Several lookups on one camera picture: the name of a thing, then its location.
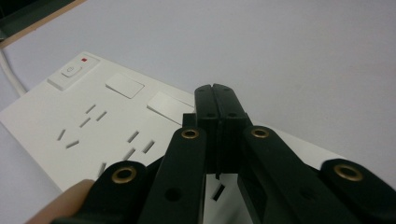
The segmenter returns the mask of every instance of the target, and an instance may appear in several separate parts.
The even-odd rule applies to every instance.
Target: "white cable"
[[[26,89],[22,86],[18,78],[12,72],[11,68],[9,67],[8,61],[6,56],[4,55],[3,51],[0,49],[0,65],[3,68],[6,77],[8,78],[11,85],[17,91],[20,96],[23,96],[26,93]]]

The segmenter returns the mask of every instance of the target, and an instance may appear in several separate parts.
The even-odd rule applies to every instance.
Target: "power socket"
[[[82,52],[2,111],[0,120],[65,190],[82,179],[96,179],[117,161],[156,161],[181,127],[182,114],[193,107],[192,94]],[[340,158],[276,132],[315,168]],[[220,180],[208,175],[204,223],[249,222],[236,175]]]

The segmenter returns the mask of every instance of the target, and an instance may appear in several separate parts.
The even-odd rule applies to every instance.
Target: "black plastic part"
[[[395,190],[364,167],[342,159],[325,161],[319,177],[363,223],[396,223]]]
[[[241,156],[240,136],[251,125],[233,90],[214,84],[195,91],[196,125],[207,132],[207,173],[237,174]]]
[[[183,114],[183,127],[196,126],[195,114]]]
[[[237,174],[242,160],[242,131],[249,125],[250,120],[231,88],[215,84],[213,91],[220,113],[216,175]]]
[[[84,204],[73,217],[55,219],[52,224],[134,223],[161,161],[146,168],[135,161],[121,161],[108,167],[92,186]],[[133,167],[135,177],[127,183],[116,183],[113,175],[120,168]],[[131,175],[128,171],[120,173]]]
[[[360,223],[274,131],[252,126],[244,138],[245,158],[267,196],[263,223]]]
[[[262,224],[267,196],[247,164],[242,165],[237,181],[251,220],[254,224]]]
[[[202,129],[184,127],[174,133],[138,223],[202,223],[205,146]]]
[[[219,111],[215,94],[210,85],[202,86],[195,90],[196,126],[207,133],[206,146],[206,172],[214,174],[217,171],[217,145]]]

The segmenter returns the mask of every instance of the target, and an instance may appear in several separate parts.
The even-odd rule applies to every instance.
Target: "rocker switch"
[[[80,64],[71,62],[71,63],[68,63],[64,68],[62,68],[61,73],[62,73],[62,75],[66,76],[66,77],[72,77],[81,69],[82,69],[82,67]]]

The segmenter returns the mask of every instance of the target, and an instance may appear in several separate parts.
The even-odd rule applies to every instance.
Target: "white surface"
[[[114,74],[106,81],[106,87],[129,99],[132,99],[140,90],[142,90],[144,85],[126,77],[123,74]]]
[[[182,125],[183,114],[192,113],[194,106],[159,91],[148,101],[148,109]]]
[[[5,54],[29,90],[83,50],[190,93],[230,86],[253,119],[356,161],[396,188],[395,12],[393,0],[88,1]],[[0,78],[3,109],[17,94]],[[10,174],[23,168],[32,177],[36,165],[3,139],[12,141],[2,132],[0,222],[21,223],[51,194]]]

